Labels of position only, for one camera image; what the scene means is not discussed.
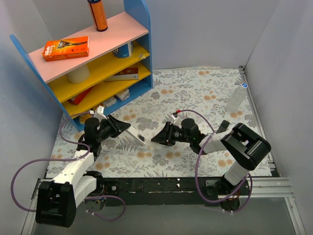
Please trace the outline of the white remote control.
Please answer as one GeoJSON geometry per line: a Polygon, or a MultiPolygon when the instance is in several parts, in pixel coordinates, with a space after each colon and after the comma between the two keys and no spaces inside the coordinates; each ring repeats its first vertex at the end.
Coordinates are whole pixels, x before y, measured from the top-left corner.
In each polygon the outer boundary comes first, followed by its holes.
{"type": "Polygon", "coordinates": [[[146,144],[146,138],[139,133],[133,126],[130,126],[126,132],[131,135],[136,141],[138,141],[140,144],[146,144]]]}

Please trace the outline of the black remote control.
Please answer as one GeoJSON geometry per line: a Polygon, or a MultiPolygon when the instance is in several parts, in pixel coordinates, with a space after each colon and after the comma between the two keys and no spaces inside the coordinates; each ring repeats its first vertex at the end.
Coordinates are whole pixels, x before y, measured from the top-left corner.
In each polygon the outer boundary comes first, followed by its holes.
{"type": "Polygon", "coordinates": [[[216,131],[216,133],[219,134],[219,133],[225,132],[228,129],[229,125],[230,125],[229,121],[223,120],[218,130],[216,131]]]}

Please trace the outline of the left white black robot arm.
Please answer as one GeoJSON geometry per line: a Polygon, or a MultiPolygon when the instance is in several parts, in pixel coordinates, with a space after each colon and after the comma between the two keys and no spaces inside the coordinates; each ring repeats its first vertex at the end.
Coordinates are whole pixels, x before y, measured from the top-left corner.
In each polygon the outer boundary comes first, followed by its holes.
{"type": "Polygon", "coordinates": [[[39,224],[70,227],[77,207],[84,201],[98,201],[103,205],[109,195],[102,174],[88,171],[99,156],[101,142],[116,138],[131,124],[112,116],[99,120],[91,117],[85,121],[75,155],[69,164],[51,181],[44,181],[38,190],[36,217],[39,224]]]}

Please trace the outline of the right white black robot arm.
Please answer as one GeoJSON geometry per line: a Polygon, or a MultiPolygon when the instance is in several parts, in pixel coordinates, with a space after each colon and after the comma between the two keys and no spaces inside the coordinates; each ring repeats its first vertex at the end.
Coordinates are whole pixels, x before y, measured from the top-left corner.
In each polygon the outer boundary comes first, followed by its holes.
{"type": "Polygon", "coordinates": [[[191,118],[181,121],[180,125],[166,122],[163,129],[151,139],[165,146],[176,142],[185,142],[197,154],[207,155],[213,152],[228,151],[234,163],[221,179],[222,191],[234,194],[239,189],[240,181],[271,151],[267,140],[242,123],[231,130],[213,135],[200,132],[198,125],[191,118]]]}

